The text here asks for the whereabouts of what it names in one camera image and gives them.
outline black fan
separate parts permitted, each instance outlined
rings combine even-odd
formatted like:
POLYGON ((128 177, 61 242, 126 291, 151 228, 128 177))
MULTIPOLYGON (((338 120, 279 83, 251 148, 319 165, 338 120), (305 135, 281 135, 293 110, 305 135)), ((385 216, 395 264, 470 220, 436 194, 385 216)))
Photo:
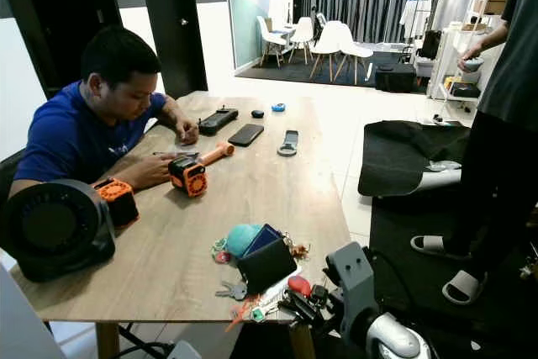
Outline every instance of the black fan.
POLYGON ((34 282, 106 261, 115 251, 108 205, 75 180, 26 188, 4 207, 0 246, 34 282))

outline smartphone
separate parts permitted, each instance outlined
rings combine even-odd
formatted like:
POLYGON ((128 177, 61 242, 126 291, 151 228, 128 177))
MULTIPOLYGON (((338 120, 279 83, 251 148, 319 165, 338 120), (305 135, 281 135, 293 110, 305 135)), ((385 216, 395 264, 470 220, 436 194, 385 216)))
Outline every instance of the smartphone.
POLYGON ((265 223, 261 230, 258 232, 253 241, 246 247, 245 252, 241 257, 248 256, 251 252, 254 252, 264 245, 272 243, 274 240, 281 239, 282 235, 274 230, 269 224, 265 223))
POLYGON ((263 126, 246 124, 229 138, 228 142, 232 145, 247 147, 261 132, 263 132, 263 126))

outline black hair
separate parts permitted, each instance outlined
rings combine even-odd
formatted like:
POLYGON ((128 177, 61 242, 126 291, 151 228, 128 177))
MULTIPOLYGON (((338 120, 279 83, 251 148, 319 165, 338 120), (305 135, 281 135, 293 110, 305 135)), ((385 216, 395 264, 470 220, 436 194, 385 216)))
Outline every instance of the black hair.
POLYGON ((118 83, 128 82, 134 71, 157 73, 161 71, 161 63, 138 35, 123 27, 102 29, 82 52, 81 74, 84 82, 91 73, 98 73, 111 89, 115 89, 118 83))

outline teal wall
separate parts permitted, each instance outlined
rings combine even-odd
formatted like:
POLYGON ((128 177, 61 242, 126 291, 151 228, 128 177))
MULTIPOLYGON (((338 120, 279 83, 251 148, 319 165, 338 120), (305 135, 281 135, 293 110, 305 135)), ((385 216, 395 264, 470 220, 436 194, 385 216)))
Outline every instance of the teal wall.
POLYGON ((261 56, 261 34, 256 16, 267 17, 267 13, 251 0, 231 0, 231 13, 235 66, 241 67, 261 56))

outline white slide sandal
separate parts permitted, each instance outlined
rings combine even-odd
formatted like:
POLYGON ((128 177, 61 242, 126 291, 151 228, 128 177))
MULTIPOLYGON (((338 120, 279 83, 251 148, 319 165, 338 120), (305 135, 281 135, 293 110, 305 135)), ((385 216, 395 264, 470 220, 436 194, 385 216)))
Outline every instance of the white slide sandal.
POLYGON ((410 241, 413 250, 427 254, 429 256, 440 256, 450 258, 451 260, 465 261, 471 258, 470 254, 466 256, 458 256, 456 254, 448 254, 443 246, 443 237, 441 235, 416 235, 410 241), (417 240, 422 237, 422 247, 417 245, 417 240))
POLYGON ((447 298, 451 303, 458 304, 460 306, 467 306, 473 304, 475 300, 480 296, 486 282, 488 281, 488 274, 484 275, 483 281, 479 282, 473 275, 468 274, 465 271, 459 271, 448 283, 443 286, 443 296, 447 298), (458 300, 449 294, 448 286, 452 286, 460 293, 467 296, 465 300, 458 300))

